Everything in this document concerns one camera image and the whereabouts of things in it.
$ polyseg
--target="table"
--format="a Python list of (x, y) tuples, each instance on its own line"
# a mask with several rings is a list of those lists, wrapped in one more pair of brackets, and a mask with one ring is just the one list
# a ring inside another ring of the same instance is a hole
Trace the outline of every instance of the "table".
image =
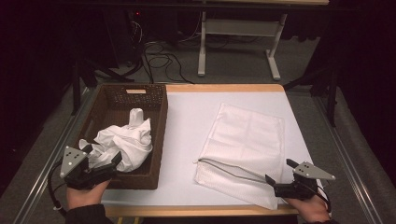
[[(108, 189), (109, 217), (207, 217), (296, 215), (282, 204), (269, 210), (194, 183), (196, 165), (221, 103), (285, 120), (285, 158), (311, 161), (286, 93), (276, 84), (167, 85), (168, 117), (159, 186), (155, 190)], [(282, 182), (292, 180), (284, 164)]]
[[(257, 4), (281, 4), (281, 5), (328, 5), (328, 0), (212, 0), (210, 2), (236, 2), (236, 3), (257, 3)], [(240, 21), (240, 20), (219, 20), (207, 19), (206, 12), (202, 12), (201, 19), (201, 47), (198, 59), (198, 76), (205, 75), (206, 34), (213, 35), (250, 35), (272, 37), (273, 44), (265, 51), (265, 55), (270, 65), (271, 74), (274, 80), (280, 80), (280, 74), (275, 61), (275, 52), (285, 26), (287, 14), (282, 14), (278, 21)]]

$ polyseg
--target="gray carpet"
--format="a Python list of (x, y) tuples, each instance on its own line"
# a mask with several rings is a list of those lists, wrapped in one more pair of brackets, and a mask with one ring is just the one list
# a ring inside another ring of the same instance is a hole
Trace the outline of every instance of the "gray carpet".
[[(282, 79), (275, 82), (263, 54), (264, 46), (269, 46), (271, 41), (267, 38), (253, 42), (250, 40), (252, 38), (236, 37), (235, 41), (223, 48), (219, 48), (223, 45), (221, 40), (209, 40), (208, 46), (211, 48), (207, 49), (205, 77), (197, 76), (198, 46), (195, 41), (179, 44), (177, 48), (163, 44), (163, 50), (177, 56), (181, 64), (181, 74), (194, 83), (286, 84), (304, 73), (318, 43), (300, 43), (294, 38), (282, 40), (276, 52), (276, 62)], [(148, 52), (158, 52), (161, 48), (155, 45)], [(151, 61), (153, 66), (164, 63), (166, 62), (160, 58)], [(180, 79), (178, 69), (174, 60), (167, 69), (168, 76)], [(115, 71), (123, 73), (127, 68)], [(152, 74), (155, 82), (173, 82), (166, 76), (165, 67), (152, 68)], [(130, 77), (136, 82), (149, 82), (144, 69)], [(362, 137), (342, 93), (338, 92), (337, 95), (336, 128), (333, 128), (323, 116), (323, 102), (326, 99), (311, 97), (308, 88), (296, 87), (287, 94), (314, 164), (337, 177), (336, 181), (325, 187), (332, 200), (333, 217), (340, 223), (394, 223), (395, 188)], [(88, 102), (86, 105), (90, 102), (90, 92), (92, 90), (83, 95), (83, 99)], [(42, 133), (1, 198), (0, 223), (64, 222), (52, 210), (50, 197), (44, 188), (46, 185), (42, 171), (49, 166), (48, 160), (58, 153), (54, 150), (60, 150), (62, 146), (74, 141), (76, 131), (69, 133), (67, 130), (81, 123), (86, 109), (81, 108), (82, 115), (79, 117), (71, 116), (72, 110), (72, 91), (69, 90), (62, 103), (47, 119)], [(60, 180), (55, 179), (54, 182), (57, 184)], [(32, 189), (38, 189), (38, 192), (31, 192)], [(57, 196), (64, 204), (64, 188), (58, 190)]]

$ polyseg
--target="brown wicker basket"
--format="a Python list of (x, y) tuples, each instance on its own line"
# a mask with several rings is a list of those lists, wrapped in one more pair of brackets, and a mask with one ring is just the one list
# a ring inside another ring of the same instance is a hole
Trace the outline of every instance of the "brown wicker basket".
[(103, 84), (98, 87), (91, 110), (85, 119), (74, 147), (79, 139), (94, 143), (97, 133), (111, 125), (123, 126), (129, 122), (133, 108), (141, 108), (144, 119), (151, 121), (153, 149), (143, 164), (129, 173), (118, 172), (110, 189), (156, 189), (163, 154), (168, 101), (164, 85)]

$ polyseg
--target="white cloth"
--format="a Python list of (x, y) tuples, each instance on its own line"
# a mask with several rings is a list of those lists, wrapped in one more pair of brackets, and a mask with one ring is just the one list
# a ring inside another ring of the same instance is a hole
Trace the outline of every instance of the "white cloth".
[(274, 189), (261, 182), (265, 175), (280, 181), (283, 163), (283, 119), (222, 104), (197, 162), (195, 181), (245, 202), (277, 209)]
[[(117, 166), (118, 171), (131, 172), (139, 168), (152, 150), (150, 131), (150, 119), (143, 119), (143, 110), (132, 109), (128, 125), (112, 125), (100, 131), (93, 139), (98, 144), (92, 144), (90, 167), (109, 164), (114, 156), (121, 152), (122, 161)], [(88, 144), (84, 139), (79, 141), (80, 148)]]

